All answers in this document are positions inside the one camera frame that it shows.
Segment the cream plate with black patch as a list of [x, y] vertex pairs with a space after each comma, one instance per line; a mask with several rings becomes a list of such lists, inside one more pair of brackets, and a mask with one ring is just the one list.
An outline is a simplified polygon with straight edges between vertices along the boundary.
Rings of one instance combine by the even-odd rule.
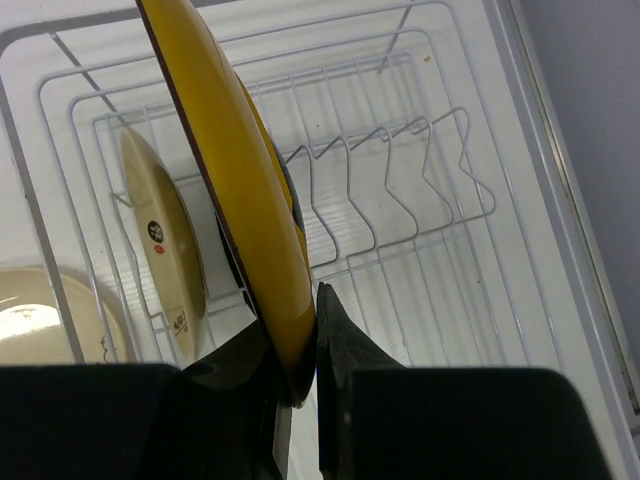
[[[99, 314], [92, 289], [62, 275], [83, 356], [88, 363], [128, 362], [133, 349], [125, 321], [108, 303]], [[56, 308], [48, 276], [40, 268], [1, 271], [1, 363], [70, 364], [73, 354]]]

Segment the yellow brown patterned plate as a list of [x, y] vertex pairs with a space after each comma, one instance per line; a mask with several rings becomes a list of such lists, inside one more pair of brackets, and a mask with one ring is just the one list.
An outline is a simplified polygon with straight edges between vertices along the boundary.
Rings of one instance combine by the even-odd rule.
[[293, 405], [314, 375], [306, 243], [280, 162], [249, 95], [189, 1], [136, 4], [198, 168], [223, 216]]

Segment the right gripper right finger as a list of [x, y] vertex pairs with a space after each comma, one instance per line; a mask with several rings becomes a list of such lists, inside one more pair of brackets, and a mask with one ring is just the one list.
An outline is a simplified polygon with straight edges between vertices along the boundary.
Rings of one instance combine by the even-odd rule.
[[317, 291], [326, 479], [608, 479], [581, 397], [532, 367], [406, 367]]

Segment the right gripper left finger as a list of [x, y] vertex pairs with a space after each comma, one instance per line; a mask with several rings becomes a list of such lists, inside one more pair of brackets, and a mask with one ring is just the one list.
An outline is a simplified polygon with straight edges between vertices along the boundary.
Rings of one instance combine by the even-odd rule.
[[194, 365], [1, 371], [5, 479], [282, 479], [291, 412], [253, 323]]

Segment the cream plate with red dot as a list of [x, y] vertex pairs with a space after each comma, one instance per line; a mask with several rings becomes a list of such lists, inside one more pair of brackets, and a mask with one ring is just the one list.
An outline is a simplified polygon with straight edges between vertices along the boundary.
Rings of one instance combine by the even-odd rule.
[[169, 333], [185, 362], [196, 360], [206, 282], [186, 206], [158, 153], [136, 130], [120, 133], [126, 188]]

